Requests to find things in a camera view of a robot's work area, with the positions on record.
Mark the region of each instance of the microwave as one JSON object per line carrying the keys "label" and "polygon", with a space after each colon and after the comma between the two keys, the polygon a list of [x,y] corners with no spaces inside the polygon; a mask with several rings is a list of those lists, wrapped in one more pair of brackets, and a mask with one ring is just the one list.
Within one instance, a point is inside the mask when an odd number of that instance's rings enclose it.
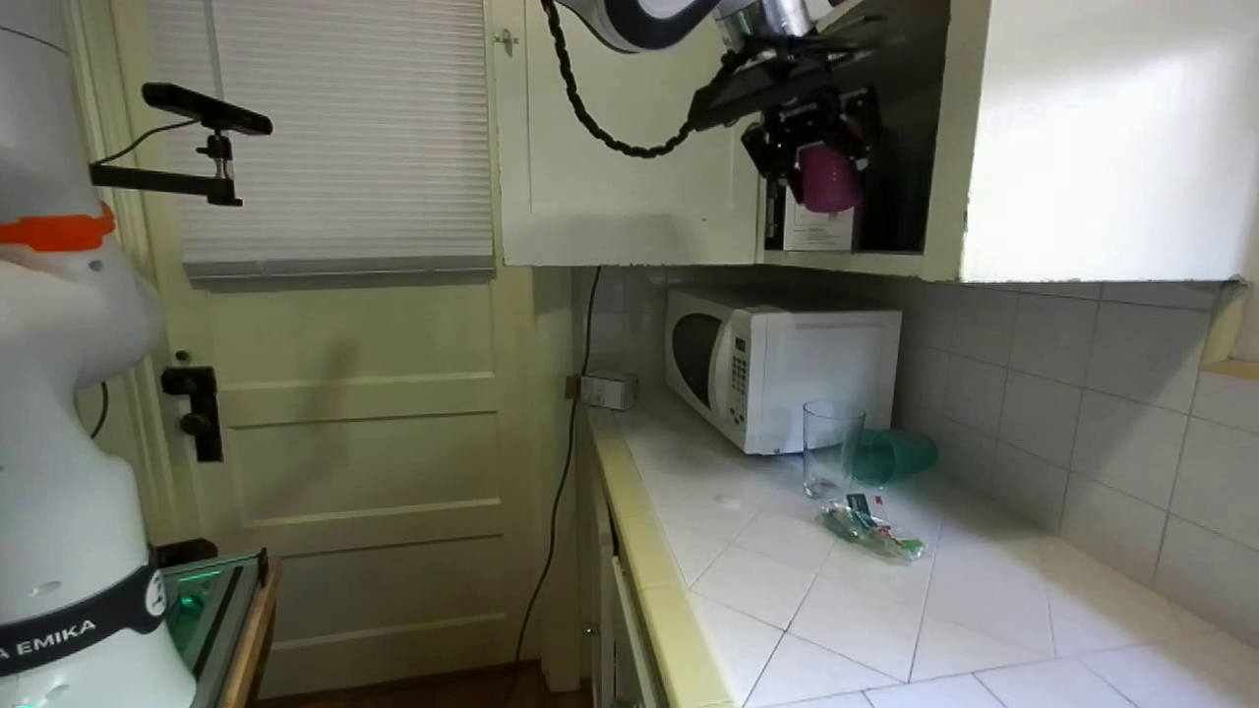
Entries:
{"label": "microwave", "polygon": [[804,450],[804,404],[861,404],[888,424],[895,311],[822,309],[756,290],[667,290],[665,381],[749,458]]}

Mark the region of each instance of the white tiled countertop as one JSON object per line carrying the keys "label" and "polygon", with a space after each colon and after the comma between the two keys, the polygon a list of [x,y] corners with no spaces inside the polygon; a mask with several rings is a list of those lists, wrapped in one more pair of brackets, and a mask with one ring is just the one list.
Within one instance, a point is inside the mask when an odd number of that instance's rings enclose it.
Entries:
{"label": "white tiled countertop", "polygon": [[944,478],[881,492],[878,516],[928,545],[928,558],[895,568],[818,522],[800,461],[741,458],[667,392],[589,420],[594,450],[608,438],[631,450],[606,465],[621,478],[608,486],[621,537],[648,522],[662,539],[627,545],[634,581],[667,579],[697,618],[646,618],[648,639],[707,644],[730,705],[1259,705],[1251,644]]}

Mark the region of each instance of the wall cabinet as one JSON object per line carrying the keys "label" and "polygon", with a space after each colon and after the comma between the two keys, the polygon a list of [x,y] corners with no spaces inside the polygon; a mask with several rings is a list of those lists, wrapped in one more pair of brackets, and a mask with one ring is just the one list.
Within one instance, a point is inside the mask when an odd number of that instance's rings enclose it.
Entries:
{"label": "wall cabinet", "polygon": [[[773,265],[922,281],[1231,281],[1259,219],[1251,0],[953,0],[911,252],[764,252],[741,129],[627,162],[564,99],[537,6],[493,8],[509,265]],[[612,54],[565,15],[594,116],[667,136],[717,32]]]}
{"label": "wall cabinet", "polygon": [[[537,0],[489,6],[495,171],[509,265],[756,265],[759,185],[741,129],[634,162],[575,120]],[[674,53],[619,54],[564,11],[589,116],[627,142],[667,139],[718,58],[717,28]]]}

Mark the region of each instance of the window blind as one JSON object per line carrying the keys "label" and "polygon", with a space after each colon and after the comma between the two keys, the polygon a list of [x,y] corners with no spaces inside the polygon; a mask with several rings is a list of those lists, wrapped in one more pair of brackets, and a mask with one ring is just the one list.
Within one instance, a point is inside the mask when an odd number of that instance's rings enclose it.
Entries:
{"label": "window blind", "polygon": [[[151,0],[153,82],[261,112],[242,209],[174,200],[193,282],[493,272],[478,0]],[[204,129],[170,171],[210,174]]]}

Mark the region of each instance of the white robot body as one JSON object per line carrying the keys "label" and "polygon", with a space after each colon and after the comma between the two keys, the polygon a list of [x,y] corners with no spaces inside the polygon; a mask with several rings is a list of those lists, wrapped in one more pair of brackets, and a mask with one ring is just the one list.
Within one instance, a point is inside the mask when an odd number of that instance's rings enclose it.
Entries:
{"label": "white robot body", "polygon": [[[0,0],[0,242],[12,226],[102,213],[57,11],[53,0]],[[151,568],[132,478],[81,433],[74,392],[132,366],[153,326],[153,290],[111,238],[0,244],[0,627],[57,614]],[[0,644],[0,669],[36,643]],[[189,708],[193,697],[166,630],[118,630],[0,677],[0,708]]]}

